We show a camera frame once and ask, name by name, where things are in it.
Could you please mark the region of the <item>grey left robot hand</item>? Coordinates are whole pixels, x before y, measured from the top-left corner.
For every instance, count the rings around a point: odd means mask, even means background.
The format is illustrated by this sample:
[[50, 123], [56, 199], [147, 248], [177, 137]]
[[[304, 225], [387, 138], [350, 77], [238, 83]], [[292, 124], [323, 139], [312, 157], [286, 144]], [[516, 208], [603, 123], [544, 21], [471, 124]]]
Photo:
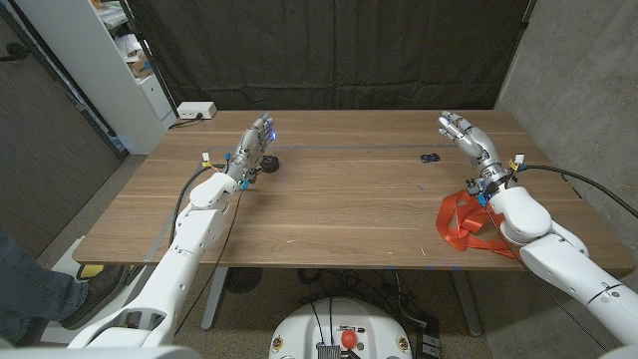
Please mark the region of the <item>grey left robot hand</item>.
[[256, 182], [260, 173], [271, 174], [279, 169], [275, 156], [264, 153], [268, 145], [276, 139], [273, 120], [265, 112], [242, 135], [234, 154], [228, 160], [225, 173], [238, 181], [242, 189]]

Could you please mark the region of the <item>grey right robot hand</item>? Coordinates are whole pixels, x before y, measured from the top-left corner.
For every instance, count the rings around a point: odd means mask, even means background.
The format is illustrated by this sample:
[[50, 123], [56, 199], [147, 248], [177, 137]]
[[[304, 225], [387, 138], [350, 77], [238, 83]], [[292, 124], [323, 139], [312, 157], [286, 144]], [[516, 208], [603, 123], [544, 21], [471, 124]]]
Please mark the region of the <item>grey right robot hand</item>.
[[443, 111], [438, 121], [439, 133], [453, 141], [479, 172], [485, 194], [496, 195], [511, 185], [511, 170], [502, 166], [493, 142], [483, 130], [449, 111]]

